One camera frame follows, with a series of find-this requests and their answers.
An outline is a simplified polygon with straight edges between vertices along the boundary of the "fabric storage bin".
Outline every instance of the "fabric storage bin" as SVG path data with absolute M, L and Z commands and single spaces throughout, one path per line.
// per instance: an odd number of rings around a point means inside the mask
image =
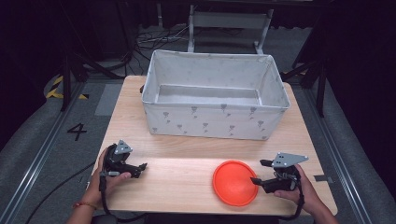
M 142 92 L 149 131 L 266 140 L 290 107 L 271 55 L 155 50 Z

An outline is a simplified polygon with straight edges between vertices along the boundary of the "red plate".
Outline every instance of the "red plate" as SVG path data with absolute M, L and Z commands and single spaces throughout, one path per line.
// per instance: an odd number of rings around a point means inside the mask
M 233 206 L 251 203 L 259 191 L 250 178 L 256 174 L 241 161 L 226 161 L 213 174 L 213 188 L 222 201 Z

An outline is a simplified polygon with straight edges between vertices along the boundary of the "person's left hand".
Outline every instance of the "person's left hand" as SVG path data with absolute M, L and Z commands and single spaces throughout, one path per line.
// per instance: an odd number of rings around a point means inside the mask
M 103 167 L 103 160 L 105 158 L 107 152 L 107 148 L 103 150 L 102 154 L 98 160 L 98 166 L 96 170 L 92 174 L 91 183 L 85 191 L 84 196 L 82 197 L 82 201 L 86 203 L 93 203 L 95 205 L 101 204 L 101 192 L 99 191 L 99 182 L 100 182 L 100 173 Z M 118 176 L 106 177 L 106 196 L 109 195 L 114 188 L 121 182 L 131 178 L 131 174 L 129 172 L 122 173 Z

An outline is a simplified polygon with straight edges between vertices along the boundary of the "red bracelet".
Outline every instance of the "red bracelet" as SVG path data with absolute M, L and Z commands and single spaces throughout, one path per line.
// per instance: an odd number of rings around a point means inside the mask
M 82 206 L 82 205 L 88 205 L 89 207 L 93 208 L 94 210 L 97 209 L 97 207 L 95 205 L 93 205 L 93 203 L 86 203 L 86 202 L 75 203 L 75 204 L 73 204 L 72 208 L 77 208 L 77 207 Z

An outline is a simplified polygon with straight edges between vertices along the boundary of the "hand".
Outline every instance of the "hand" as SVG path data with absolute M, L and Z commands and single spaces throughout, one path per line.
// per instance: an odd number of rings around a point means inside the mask
M 294 166 L 301 176 L 301 186 L 305 200 L 303 209 L 305 212 L 311 214 L 318 224 L 338 223 L 329 208 L 319 198 L 314 186 L 312 186 L 311 181 L 309 181 L 308 177 L 306 177 L 306 174 L 301 166 L 299 164 Z M 277 190 L 274 192 L 274 195 L 276 197 L 289 199 L 295 203 L 298 203 L 300 199 L 300 190 L 298 188 L 296 188 L 294 191 Z
M 83 202 L 87 203 L 94 203 L 99 205 L 101 203 L 102 197 L 101 192 L 99 191 L 99 181 L 100 181 L 100 173 L 102 172 L 103 161 L 107 152 L 107 148 L 103 150 L 102 154 L 98 160 L 98 167 L 92 174 L 91 183 L 88 186 L 87 190 L 85 191 L 84 196 L 82 197 Z M 125 181 L 126 179 L 131 178 L 131 174 L 129 172 L 122 173 L 118 176 L 106 177 L 106 196 L 111 194 L 114 188 L 121 182 Z

